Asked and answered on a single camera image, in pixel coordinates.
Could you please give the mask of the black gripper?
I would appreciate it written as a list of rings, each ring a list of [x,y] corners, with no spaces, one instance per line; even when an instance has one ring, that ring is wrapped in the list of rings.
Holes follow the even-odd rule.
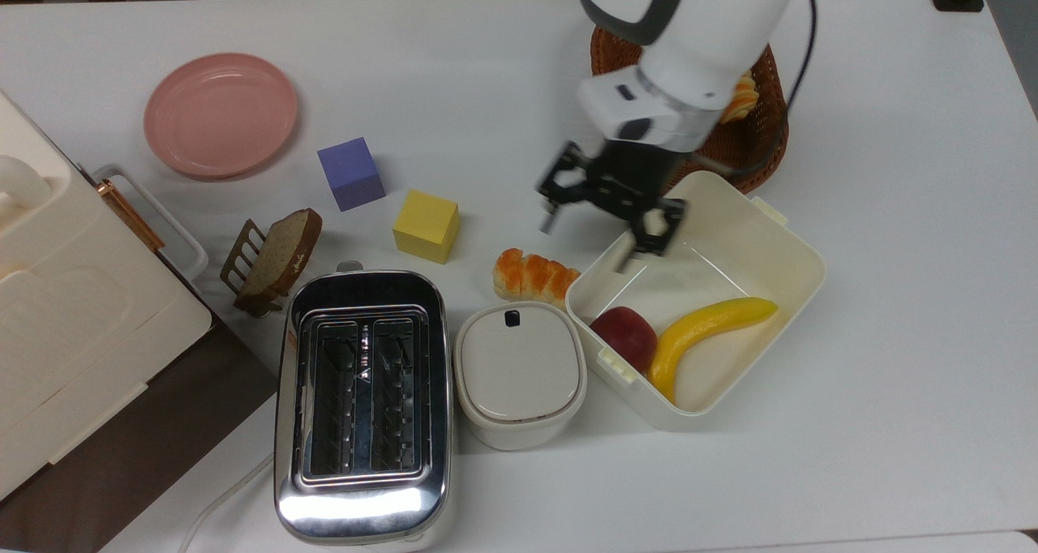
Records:
[[[567,142],[537,186],[547,213],[540,231],[552,231],[564,206],[590,203],[612,216],[628,216],[633,243],[616,272],[626,272],[644,254],[663,257],[688,212],[686,199],[660,199],[679,166],[679,153],[655,145],[608,140],[590,158],[581,146]]]

